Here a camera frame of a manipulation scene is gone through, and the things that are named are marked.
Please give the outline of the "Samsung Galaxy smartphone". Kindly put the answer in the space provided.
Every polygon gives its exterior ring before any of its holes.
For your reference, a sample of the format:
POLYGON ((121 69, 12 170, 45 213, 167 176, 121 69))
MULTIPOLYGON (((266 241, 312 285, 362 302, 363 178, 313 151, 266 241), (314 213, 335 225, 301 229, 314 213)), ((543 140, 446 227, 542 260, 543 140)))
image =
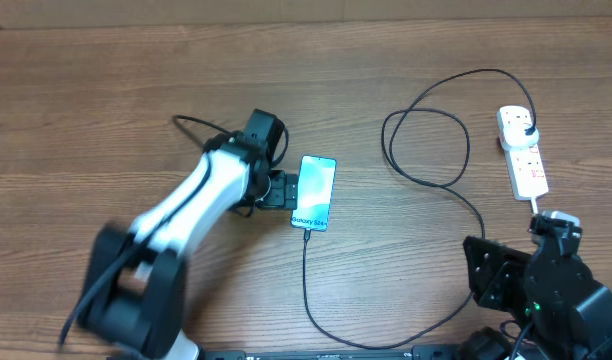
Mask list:
POLYGON ((290 223, 295 228, 325 232, 328 229, 337 161, 332 158, 302 157, 297 184, 297 208, 290 223))

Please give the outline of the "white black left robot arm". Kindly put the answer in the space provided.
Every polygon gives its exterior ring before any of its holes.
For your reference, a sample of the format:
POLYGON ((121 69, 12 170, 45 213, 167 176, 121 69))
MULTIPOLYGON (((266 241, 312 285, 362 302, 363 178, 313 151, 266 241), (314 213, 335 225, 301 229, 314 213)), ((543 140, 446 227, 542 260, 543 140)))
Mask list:
POLYGON ((208 139, 193 172, 130 227, 105 224, 58 345, 78 324, 126 359, 202 358, 182 329, 188 263, 224 213, 296 208, 298 178, 277 167, 285 155, 277 147, 288 143, 285 124, 256 109, 244 129, 208 139))

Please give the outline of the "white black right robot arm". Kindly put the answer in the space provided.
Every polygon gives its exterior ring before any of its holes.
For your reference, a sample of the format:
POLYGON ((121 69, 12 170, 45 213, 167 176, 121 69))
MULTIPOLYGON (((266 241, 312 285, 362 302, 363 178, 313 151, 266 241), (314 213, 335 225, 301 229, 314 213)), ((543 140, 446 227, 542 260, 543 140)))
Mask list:
POLYGON ((578 255, 580 220, 532 216, 532 254, 468 236, 469 288, 480 307, 509 313, 548 359, 612 359, 612 292, 578 255))

